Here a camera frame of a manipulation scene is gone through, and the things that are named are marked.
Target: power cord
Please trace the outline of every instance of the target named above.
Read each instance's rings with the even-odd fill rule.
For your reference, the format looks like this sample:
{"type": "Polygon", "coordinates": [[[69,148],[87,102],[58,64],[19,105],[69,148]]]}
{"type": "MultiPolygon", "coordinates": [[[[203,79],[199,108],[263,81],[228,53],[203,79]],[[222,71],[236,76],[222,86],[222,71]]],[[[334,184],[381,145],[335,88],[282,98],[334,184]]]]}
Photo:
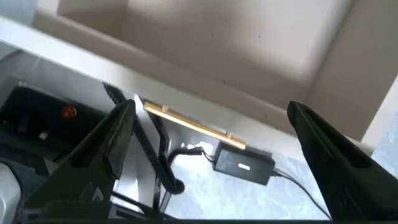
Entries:
{"type": "Polygon", "coordinates": [[[321,210],[321,212],[322,212],[323,214],[325,214],[325,215],[329,218],[329,220],[331,220],[331,217],[329,216],[329,214],[328,214],[328,213],[315,201],[315,199],[311,196],[310,192],[308,192],[308,191],[303,187],[303,185],[301,185],[297,180],[295,180],[293,177],[289,176],[289,175],[286,174],[285,172],[283,172],[283,171],[281,171],[281,170],[279,170],[279,169],[276,169],[276,168],[275,168],[275,170],[274,170],[274,176],[276,176],[276,177],[283,177],[283,178],[285,178],[285,179],[287,179],[287,180],[290,180],[291,182],[295,183],[298,187],[300,187],[300,188],[308,195],[308,197],[310,197],[311,201],[315,204],[315,206],[316,206],[319,210],[321,210]]]}
{"type": "Polygon", "coordinates": [[[170,155],[167,158],[167,161],[169,162],[169,164],[171,165],[174,161],[174,159],[178,156],[178,155],[186,155],[186,156],[200,156],[200,155],[204,155],[207,159],[207,161],[209,161],[211,164],[214,164],[214,158],[212,158],[211,156],[209,156],[206,151],[204,150],[204,148],[202,147],[194,147],[193,149],[185,149],[185,148],[180,148],[180,149],[174,149],[170,155]]]}

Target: gray marble surface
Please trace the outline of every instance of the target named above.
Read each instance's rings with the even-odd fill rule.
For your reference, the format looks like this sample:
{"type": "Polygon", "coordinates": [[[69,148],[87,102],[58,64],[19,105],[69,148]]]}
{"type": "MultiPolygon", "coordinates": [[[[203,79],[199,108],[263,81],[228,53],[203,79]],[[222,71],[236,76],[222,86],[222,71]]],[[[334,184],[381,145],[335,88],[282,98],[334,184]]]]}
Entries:
{"type": "MultiPolygon", "coordinates": [[[[214,153],[218,141],[166,122],[172,147],[202,146],[214,153]]],[[[308,164],[273,154],[276,166],[297,179],[326,209],[308,164]]],[[[202,156],[178,156],[172,169],[185,183],[185,191],[170,199],[166,213],[189,219],[296,219],[326,220],[295,184],[271,177],[267,186],[214,172],[202,156]]]]}
{"type": "Polygon", "coordinates": [[[398,116],[396,115],[387,134],[381,139],[372,159],[394,177],[398,177],[398,116]]]}
{"type": "MultiPolygon", "coordinates": [[[[36,4],[37,0],[0,0],[0,16],[30,25],[36,4]]],[[[16,50],[14,47],[0,42],[0,60],[16,50]]]]}

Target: brass rod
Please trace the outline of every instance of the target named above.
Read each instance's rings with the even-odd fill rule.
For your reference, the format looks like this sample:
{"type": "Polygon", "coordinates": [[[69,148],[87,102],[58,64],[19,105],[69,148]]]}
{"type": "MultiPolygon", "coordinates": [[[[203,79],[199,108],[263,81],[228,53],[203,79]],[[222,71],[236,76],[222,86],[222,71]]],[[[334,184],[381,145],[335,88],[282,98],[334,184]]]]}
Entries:
{"type": "Polygon", "coordinates": [[[198,131],[200,133],[206,134],[207,136],[217,138],[218,140],[234,146],[238,149],[245,149],[246,143],[242,140],[236,139],[232,136],[231,133],[222,133],[221,131],[214,130],[213,128],[209,128],[208,126],[202,125],[197,121],[186,118],[180,114],[174,113],[170,111],[167,106],[157,106],[152,103],[146,102],[144,104],[144,109],[148,112],[154,113],[158,116],[161,116],[167,120],[173,121],[177,124],[181,124],[187,128],[198,131]]]}

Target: black power adapter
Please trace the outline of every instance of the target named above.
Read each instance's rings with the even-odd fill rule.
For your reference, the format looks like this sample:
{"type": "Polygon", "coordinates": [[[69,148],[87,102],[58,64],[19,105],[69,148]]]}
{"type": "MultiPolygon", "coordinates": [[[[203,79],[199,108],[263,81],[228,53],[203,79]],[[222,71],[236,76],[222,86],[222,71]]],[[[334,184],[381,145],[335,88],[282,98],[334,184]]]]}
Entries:
{"type": "Polygon", "coordinates": [[[274,174],[275,161],[264,151],[247,146],[245,150],[220,142],[213,169],[262,185],[274,174]]]}

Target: red button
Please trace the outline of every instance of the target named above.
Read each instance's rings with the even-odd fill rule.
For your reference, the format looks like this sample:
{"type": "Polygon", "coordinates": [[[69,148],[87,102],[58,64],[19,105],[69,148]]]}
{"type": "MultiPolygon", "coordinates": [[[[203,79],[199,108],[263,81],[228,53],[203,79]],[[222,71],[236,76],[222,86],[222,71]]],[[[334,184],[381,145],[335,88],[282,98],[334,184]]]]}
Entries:
{"type": "Polygon", "coordinates": [[[61,115],[65,119],[72,119],[76,117],[76,109],[72,106],[62,108],[61,115]]]}

